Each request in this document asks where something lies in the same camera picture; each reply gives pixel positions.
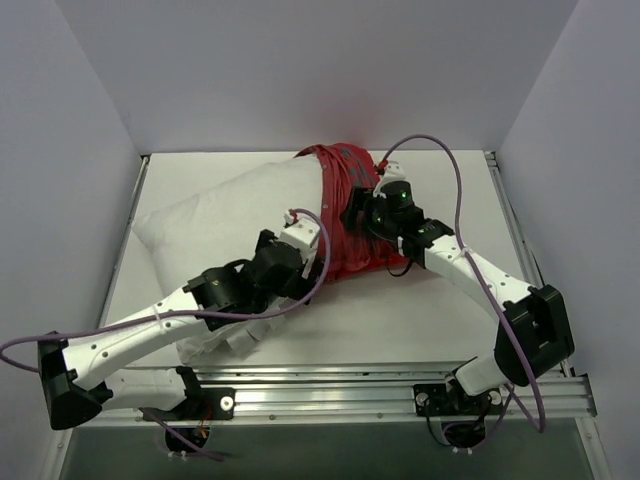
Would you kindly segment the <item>red printed pillowcase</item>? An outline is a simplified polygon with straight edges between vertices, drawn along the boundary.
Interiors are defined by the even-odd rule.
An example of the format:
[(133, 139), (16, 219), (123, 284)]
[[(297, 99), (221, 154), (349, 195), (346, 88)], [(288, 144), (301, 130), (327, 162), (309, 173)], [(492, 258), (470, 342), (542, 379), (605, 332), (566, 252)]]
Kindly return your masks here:
[(348, 143), (316, 144), (297, 153), (312, 155), (321, 167), (321, 214), (330, 243), (320, 245), (320, 254), (331, 255), (326, 280), (334, 282), (384, 267), (406, 267), (388, 241), (361, 229), (364, 200), (380, 180), (379, 168), (370, 153)]

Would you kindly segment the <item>white pillow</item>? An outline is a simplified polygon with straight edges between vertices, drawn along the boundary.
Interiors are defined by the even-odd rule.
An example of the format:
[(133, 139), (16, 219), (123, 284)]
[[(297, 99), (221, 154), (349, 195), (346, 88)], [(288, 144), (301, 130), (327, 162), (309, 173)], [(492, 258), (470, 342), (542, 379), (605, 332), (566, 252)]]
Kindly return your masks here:
[[(263, 229), (278, 232), (292, 208), (320, 214), (322, 167), (313, 156), (269, 163), (202, 193), (135, 220), (133, 233), (147, 250), (163, 294), (204, 270), (252, 257)], [(190, 365), (303, 364), (315, 353), (295, 321), (303, 311), (225, 327), (177, 342), (179, 359)]]

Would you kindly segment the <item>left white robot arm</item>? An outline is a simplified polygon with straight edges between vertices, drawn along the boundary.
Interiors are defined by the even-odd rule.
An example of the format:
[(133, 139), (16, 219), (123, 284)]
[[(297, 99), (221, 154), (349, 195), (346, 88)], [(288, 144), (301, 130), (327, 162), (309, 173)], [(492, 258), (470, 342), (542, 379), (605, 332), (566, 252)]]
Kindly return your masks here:
[(37, 343), (49, 423), (80, 426), (107, 410), (139, 409), (164, 421), (196, 420), (219, 408), (190, 367), (152, 373), (133, 362), (188, 337), (266, 319), (278, 300), (296, 305), (317, 291), (322, 230), (298, 222), (279, 234), (261, 231), (254, 256), (210, 268), (150, 307), (77, 338), (57, 333)]

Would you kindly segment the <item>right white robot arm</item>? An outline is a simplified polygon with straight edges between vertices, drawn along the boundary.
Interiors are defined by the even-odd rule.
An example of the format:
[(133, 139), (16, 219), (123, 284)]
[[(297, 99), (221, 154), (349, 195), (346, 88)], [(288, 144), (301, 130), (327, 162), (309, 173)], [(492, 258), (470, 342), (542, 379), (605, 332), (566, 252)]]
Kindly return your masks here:
[(408, 182), (353, 188), (342, 221), (348, 231), (388, 241), (401, 256), (449, 280), (496, 319), (492, 352), (458, 367), (443, 390), (453, 411), (469, 411), (480, 394), (502, 384), (527, 386), (574, 353), (562, 294), (551, 285), (536, 288), (472, 252), (451, 227), (424, 215)]

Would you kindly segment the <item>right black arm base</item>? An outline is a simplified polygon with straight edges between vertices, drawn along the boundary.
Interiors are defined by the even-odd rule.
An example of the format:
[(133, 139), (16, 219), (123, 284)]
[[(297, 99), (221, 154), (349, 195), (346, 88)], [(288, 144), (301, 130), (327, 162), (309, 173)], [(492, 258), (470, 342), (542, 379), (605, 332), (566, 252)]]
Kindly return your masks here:
[(477, 417), (497, 415), (504, 406), (498, 389), (477, 396), (467, 395), (449, 383), (414, 384), (415, 412), (421, 417)]

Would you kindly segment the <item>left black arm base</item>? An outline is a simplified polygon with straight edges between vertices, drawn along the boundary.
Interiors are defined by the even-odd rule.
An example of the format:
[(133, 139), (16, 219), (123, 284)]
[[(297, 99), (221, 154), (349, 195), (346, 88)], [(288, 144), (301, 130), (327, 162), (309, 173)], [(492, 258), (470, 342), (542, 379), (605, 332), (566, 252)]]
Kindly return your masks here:
[(144, 421), (157, 418), (163, 422), (231, 420), (234, 418), (235, 393), (233, 388), (187, 388), (185, 399), (171, 410), (143, 409)]

